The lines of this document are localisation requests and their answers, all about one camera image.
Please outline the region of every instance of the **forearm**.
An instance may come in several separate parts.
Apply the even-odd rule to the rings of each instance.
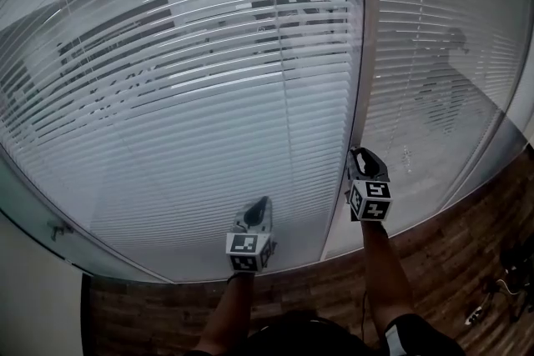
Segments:
[[[365,282],[380,335],[396,317],[413,313],[410,283],[381,223],[361,223],[365,247]]]
[[[253,274],[233,278],[209,317],[196,349],[212,354],[224,353],[245,339],[249,332],[253,293]]]

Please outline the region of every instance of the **white sleeve patch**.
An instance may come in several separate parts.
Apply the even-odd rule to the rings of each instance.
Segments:
[[[401,338],[397,326],[393,325],[385,333],[387,346],[390,349],[390,356],[406,356],[408,353],[402,348]]]

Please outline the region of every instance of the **person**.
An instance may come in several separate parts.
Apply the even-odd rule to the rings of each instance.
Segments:
[[[379,354],[388,356],[460,356],[461,347],[416,314],[411,287],[390,240],[377,222],[362,222],[365,284],[380,337]],[[254,275],[237,273],[187,356],[274,356],[375,354],[341,326],[322,318],[288,313],[274,325],[248,337]]]

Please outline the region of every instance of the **window blind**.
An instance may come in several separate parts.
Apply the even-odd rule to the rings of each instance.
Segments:
[[[521,74],[531,0],[377,0],[375,70],[362,145],[388,165],[400,232],[436,213],[483,149]],[[327,257],[357,249],[340,222]]]
[[[227,276],[225,233],[265,195],[274,266],[319,260],[362,0],[44,4],[3,29],[0,51],[0,138],[40,192],[175,281]]]

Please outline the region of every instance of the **white cube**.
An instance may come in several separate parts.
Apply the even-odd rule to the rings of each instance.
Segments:
[[[226,254],[235,272],[259,273],[273,253],[271,233],[227,233]]]
[[[391,208],[389,183],[354,180],[349,203],[350,221],[384,221]]]

